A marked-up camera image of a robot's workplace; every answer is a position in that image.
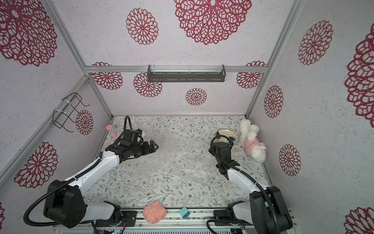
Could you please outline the bubble-wrapped plate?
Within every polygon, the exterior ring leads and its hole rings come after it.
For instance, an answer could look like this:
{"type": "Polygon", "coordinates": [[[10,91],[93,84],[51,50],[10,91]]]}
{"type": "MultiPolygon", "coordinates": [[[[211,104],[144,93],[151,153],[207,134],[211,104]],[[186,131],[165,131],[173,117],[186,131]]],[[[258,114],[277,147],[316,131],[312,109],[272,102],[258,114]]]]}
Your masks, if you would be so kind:
{"type": "Polygon", "coordinates": [[[237,139],[236,134],[230,129],[219,129],[216,132],[216,136],[226,136],[227,138],[229,138],[230,143],[235,143],[237,139]]]}

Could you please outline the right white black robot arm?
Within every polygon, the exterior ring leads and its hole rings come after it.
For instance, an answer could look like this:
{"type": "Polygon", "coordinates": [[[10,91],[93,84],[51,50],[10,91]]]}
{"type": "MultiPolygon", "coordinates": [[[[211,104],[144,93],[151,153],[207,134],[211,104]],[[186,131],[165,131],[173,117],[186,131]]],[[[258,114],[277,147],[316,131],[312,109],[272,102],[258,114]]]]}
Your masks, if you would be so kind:
{"type": "Polygon", "coordinates": [[[215,157],[221,175],[236,184],[249,195],[249,203],[230,203],[224,211],[215,211],[215,219],[206,222],[216,224],[249,224],[258,234],[280,234],[293,228],[293,221],[280,189],[266,187],[245,172],[231,157],[232,146],[226,142],[212,142],[209,152],[215,157]]]}

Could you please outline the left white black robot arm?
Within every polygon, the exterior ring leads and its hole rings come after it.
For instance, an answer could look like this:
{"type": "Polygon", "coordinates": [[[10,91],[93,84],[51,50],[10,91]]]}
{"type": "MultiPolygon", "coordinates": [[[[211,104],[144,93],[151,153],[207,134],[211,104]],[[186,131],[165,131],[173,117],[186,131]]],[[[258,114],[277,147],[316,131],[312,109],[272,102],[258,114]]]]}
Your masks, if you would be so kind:
{"type": "Polygon", "coordinates": [[[144,140],[140,129],[124,130],[94,162],[64,181],[55,180],[49,185],[43,215],[67,228],[94,220],[117,225],[122,220],[119,205],[108,201],[86,203],[84,196],[99,179],[119,164],[155,153],[158,148],[153,140],[144,140]]]}

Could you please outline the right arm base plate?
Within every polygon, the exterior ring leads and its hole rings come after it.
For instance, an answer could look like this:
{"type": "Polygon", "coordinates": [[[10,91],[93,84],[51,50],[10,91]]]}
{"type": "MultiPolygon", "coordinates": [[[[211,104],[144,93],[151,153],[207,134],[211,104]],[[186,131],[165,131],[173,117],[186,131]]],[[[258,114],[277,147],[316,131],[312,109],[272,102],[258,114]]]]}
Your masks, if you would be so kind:
{"type": "Polygon", "coordinates": [[[244,226],[247,224],[246,221],[239,220],[233,216],[232,213],[228,210],[214,210],[213,211],[214,216],[214,225],[216,226],[236,226],[236,225],[242,225],[244,226]]]}

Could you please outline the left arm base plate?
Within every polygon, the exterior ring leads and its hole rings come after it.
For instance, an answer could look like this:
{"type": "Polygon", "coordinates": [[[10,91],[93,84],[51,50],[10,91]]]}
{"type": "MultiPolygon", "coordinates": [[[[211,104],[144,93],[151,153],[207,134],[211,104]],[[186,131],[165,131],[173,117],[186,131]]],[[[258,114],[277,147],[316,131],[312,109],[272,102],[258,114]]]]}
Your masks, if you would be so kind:
{"type": "Polygon", "coordinates": [[[137,218],[137,211],[120,211],[113,214],[107,220],[97,220],[97,227],[134,227],[137,218]]]}

